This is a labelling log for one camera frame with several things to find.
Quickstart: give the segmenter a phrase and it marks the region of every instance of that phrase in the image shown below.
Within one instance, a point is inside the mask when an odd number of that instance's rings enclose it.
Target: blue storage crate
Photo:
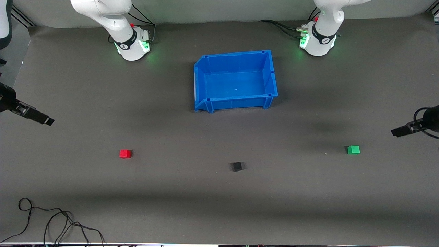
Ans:
[[[194,66],[195,111],[270,107],[277,97],[271,51],[204,55]]]

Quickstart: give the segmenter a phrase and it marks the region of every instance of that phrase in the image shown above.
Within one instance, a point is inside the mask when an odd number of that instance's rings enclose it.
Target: dark gray table surface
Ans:
[[[1,238],[24,227],[27,196],[108,242],[439,245],[439,142],[390,133],[439,104],[431,14],[346,20],[324,57],[261,22],[159,25],[137,62],[102,28],[31,33],[14,88],[55,123],[1,116]],[[256,50],[273,53],[272,107],[194,113],[200,56]],[[10,241],[42,241],[51,215]]]

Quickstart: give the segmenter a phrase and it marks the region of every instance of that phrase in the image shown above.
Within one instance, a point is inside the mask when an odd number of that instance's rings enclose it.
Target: green led light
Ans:
[[[149,52],[149,43],[147,41],[140,41],[139,40],[139,44],[145,53]]]
[[[300,47],[306,48],[306,45],[308,44],[308,41],[309,41],[309,34],[307,33],[306,36],[303,37],[302,39],[305,41],[300,42]]]
[[[117,49],[117,53],[119,53],[119,54],[120,54],[120,51],[119,51],[119,47],[117,46],[116,42],[114,42],[114,46],[116,46],[116,49]]]
[[[334,37],[334,41],[332,42],[331,48],[334,47],[334,44],[335,44],[335,40],[336,40],[336,39],[337,39],[337,35],[335,35],[335,37]]]

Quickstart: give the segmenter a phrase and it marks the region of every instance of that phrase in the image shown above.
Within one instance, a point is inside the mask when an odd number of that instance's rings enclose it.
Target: black cable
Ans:
[[[28,21],[22,14],[20,14],[20,12],[18,12],[16,10],[16,8],[14,8],[14,6],[12,6],[12,10],[15,11],[23,20],[25,20],[30,26],[34,26],[32,25],[32,23],[30,21]]]
[[[12,17],[14,17],[19,23],[21,23],[23,26],[25,26],[25,28],[29,28],[28,26],[26,26],[23,22],[20,21],[20,19],[18,19],[13,13],[11,13]]]
[[[21,12],[21,10],[19,10],[16,6],[12,5],[12,7],[15,8],[15,12],[22,14],[23,17],[26,19],[26,21],[30,22],[32,24],[32,26],[36,26],[35,22],[33,22],[31,19],[29,19],[29,17],[27,17],[23,12]]]
[[[429,8],[427,11],[433,11],[434,8],[436,8],[436,6],[439,5],[439,2],[437,2],[434,6],[432,6],[431,8]]]
[[[319,12],[317,12],[317,14],[315,14],[312,18],[311,18],[311,20],[312,19],[314,19],[318,14],[320,14],[321,13],[321,11],[319,11]]]
[[[315,7],[314,10],[311,12],[311,14],[308,17],[308,20],[311,20],[311,15],[313,15],[314,11],[316,11],[316,10],[317,10],[317,7]]]
[[[279,25],[279,26],[281,26],[281,27],[283,27],[283,28],[285,28],[285,29],[288,29],[288,30],[296,31],[296,28],[294,28],[294,27],[289,27],[289,26],[284,25],[284,24],[282,24],[282,23],[280,23],[280,22],[277,22],[277,21],[273,21],[273,20],[260,20],[260,22],[267,22],[267,23],[271,23],[271,24]]]
[[[148,19],[148,17],[146,17],[142,12],[140,12],[140,10],[138,8],[136,8],[136,6],[134,6],[134,4],[132,4],[132,6],[137,10],[137,12],[139,12],[143,17],[145,17],[145,19],[147,19],[149,21],[149,23],[151,23],[152,25],[155,26],[155,24],[152,23],[152,21],[150,19]]]
[[[24,200],[26,200],[26,201],[29,202],[29,208],[28,208],[28,209],[23,209],[23,208],[22,208],[22,202],[23,202]],[[44,244],[44,245],[46,244],[46,235],[47,235],[47,230],[49,229],[50,222],[51,222],[52,219],[54,219],[57,215],[62,214],[62,215],[65,217],[65,219],[66,219],[66,220],[65,220],[65,224],[64,224],[64,228],[63,228],[63,230],[61,231],[61,233],[59,234],[59,236],[55,239],[55,241],[54,241],[54,245],[59,246],[59,244],[60,244],[62,238],[65,236],[65,234],[66,234],[67,231],[70,229],[70,227],[72,227],[72,226],[77,226],[77,227],[80,227],[80,228],[81,228],[81,231],[82,231],[82,233],[83,233],[83,236],[84,236],[85,240],[87,241],[87,245],[90,243],[90,241],[89,241],[89,239],[87,238],[87,236],[86,236],[86,234],[85,234],[85,232],[84,232],[84,229],[92,230],[92,231],[96,231],[96,232],[98,232],[98,233],[99,233],[99,237],[101,238],[102,246],[104,246],[105,239],[104,239],[104,236],[102,235],[102,233],[101,233],[99,230],[97,230],[97,229],[90,228],[90,227],[87,227],[87,226],[81,225],[81,223],[79,223],[79,222],[73,221],[72,218],[69,216],[69,214],[72,215],[72,213],[71,213],[70,211],[64,211],[64,210],[62,210],[62,209],[60,209],[60,208],[58,208],[58,207],[51,208],[51,209],[46,209],[46,208],[42,208],[42,207],[33,206],[31,200],[30,200],[29,198],[26,198],[26,197],[21,198],[21,199],[18,201],[18,209],[19,209],[20,211],[23,211],[23,212],[29,211],[28,220],[27,220],[27,223],[26,223],[25,228],[24,228],[19,234],[12,235],[12,236],[6,238],[5,240],[1,241],[0,243],[5,242],[5,241],[9,240],[9,239],[12,238],[12,237],[19,236],[19,235],[21,235],[22,233],[24,233],[24,232],[26,231],[26,229],[29,227],[30,216],[31,216],[31,214],[32,214],[33,209],[35,209],[35,208],[36,208],[36,209],[43,210],[43,211],[52,211],[52,210],[58,210],[58,211],[59,211],[59,212],[57,212],[56,214],[54,214],[54,215],[49,219],[49,221],[48,221],[47,224],[46,224],[46,228],[44,229],[44,236],[43,236],[43,244]]]
[[[152,22],[146,22],[146,21],[140,20],[139,18],[135,17],[134,15],[132,15],[132,14],[130,14],[130,13],[128,13],[128,15],[131,16],[132,18],[134,18],[134,19],[140,21],[140,22],[144,22],[144,23],[147,23],[147,24],[155,25],[155,24],[152,23]]]
[[[433,137],[435,139],[439,139],[439,136],[432,135],[432,134],[426,132],[425,130],[423,130],[421,125],[417,122],[417,115],[418,115],[418,113],[420,111],[422,111],[422,110],[428,110],[428,109],[432,109],[432,108],[431,107],[422,107],[422,108],[418,109],[416,112],[414,112],[414,114],[413,114],[414,125],[416,125],[424,134],[426,134],[426,135],[428,135],[430,137]]]
[[[288,35],[290,37],[293,37],[293,38],[296,38],[296,39],[301,39],[302,38],[300,36],[295,36],[295,35],[292,35],[292,34],[288,33],[285,29],[288,29],[288,30],[291,30],[291,31],[295,31],[296,30],[296,29],[291,28],[289,26],[283,25],[281,23],[278,23],[278,22],[275,22],[275,21],[272,21],[272,20],[260,20],[260,22],[271,23],[271,24],[275,25],[277,28],[279,28],[283,33],[285,33],[286,35]]]

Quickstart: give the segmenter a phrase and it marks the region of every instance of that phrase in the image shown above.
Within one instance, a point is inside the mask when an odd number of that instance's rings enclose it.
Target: green cube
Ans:
[[[350,146],[348,147],[349,155],[359,155],[360,154],[360,146]]]

